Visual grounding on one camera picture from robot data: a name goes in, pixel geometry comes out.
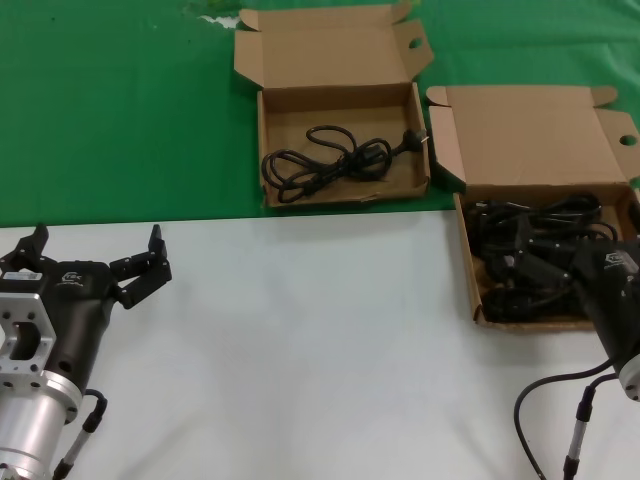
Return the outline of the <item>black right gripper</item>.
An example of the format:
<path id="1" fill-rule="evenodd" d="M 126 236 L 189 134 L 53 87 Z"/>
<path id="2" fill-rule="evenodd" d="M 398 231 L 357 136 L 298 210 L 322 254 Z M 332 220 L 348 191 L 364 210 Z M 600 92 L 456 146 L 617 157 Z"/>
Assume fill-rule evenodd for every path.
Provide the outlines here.
<path id="1" fill-rule="evenodd" d="M 635 238 L 640 237 L 640 205 L 627 208 Z M 531 222 L 518 216 L 513 250 L 513 286 L 546 292 L 566 289 L 576 250 L 576 226 L 558 220 Z M 639 344 L 639 248 L 624 242 L 594 241 L 573 259 L 574 288 L 616 371 Z"/>

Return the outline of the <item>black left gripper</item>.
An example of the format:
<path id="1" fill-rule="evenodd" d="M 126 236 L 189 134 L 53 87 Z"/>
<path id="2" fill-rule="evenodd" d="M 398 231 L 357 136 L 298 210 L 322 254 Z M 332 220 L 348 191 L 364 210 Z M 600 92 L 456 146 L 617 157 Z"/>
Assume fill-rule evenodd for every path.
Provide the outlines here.
<path id="1" fill-rule="evenodd" d="M 39 223 L 1 258 L 1 271 L 44 273 L 40 295 L 56 335 L 45 369 L 84 392 L 115 299 L 129 310 L 172 280 L 167 248 L 159 224 L 153 225 L 145 252 L 109 266 L 92 261 L 58 263 L 43 255 L 48 239 L 48 228 Z"/>

